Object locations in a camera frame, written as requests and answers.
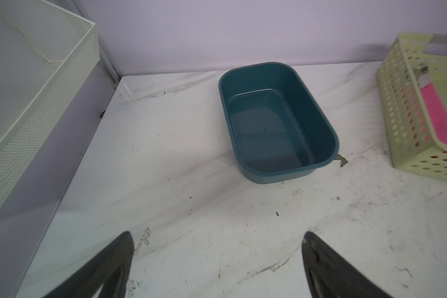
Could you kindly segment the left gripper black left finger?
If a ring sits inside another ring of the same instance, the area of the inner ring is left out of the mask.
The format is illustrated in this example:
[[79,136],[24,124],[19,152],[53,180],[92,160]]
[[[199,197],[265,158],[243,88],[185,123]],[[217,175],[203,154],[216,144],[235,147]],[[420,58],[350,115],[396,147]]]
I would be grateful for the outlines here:
[[47,298],[123,298],[127,290],[134,241],[129,231],[121,233]]

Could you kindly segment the spoon with teal handle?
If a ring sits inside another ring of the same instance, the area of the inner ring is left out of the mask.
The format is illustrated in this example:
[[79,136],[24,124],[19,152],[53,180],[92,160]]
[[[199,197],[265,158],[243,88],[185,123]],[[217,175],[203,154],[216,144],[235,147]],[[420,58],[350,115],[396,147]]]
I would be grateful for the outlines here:
[[417,82],[420,89],[426,88],[432,84],[432,79],[429,73],[427,64],[422,64],[417,69]]

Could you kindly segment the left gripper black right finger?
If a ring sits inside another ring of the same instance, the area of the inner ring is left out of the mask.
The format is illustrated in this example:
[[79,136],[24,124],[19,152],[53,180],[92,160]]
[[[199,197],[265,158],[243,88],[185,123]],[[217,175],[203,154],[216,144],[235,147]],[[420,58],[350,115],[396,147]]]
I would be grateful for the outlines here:
[[301,248],[313,298],[391,298],[315,233],[305,233]]

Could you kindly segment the pink paper napkin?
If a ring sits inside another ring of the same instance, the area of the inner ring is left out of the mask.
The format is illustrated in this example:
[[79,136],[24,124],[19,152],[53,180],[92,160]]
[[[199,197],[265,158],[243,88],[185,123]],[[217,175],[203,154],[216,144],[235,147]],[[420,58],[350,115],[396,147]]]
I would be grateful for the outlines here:
[[438,140],[447,145],[447,111],[434,84],[420,88],[420,92]]

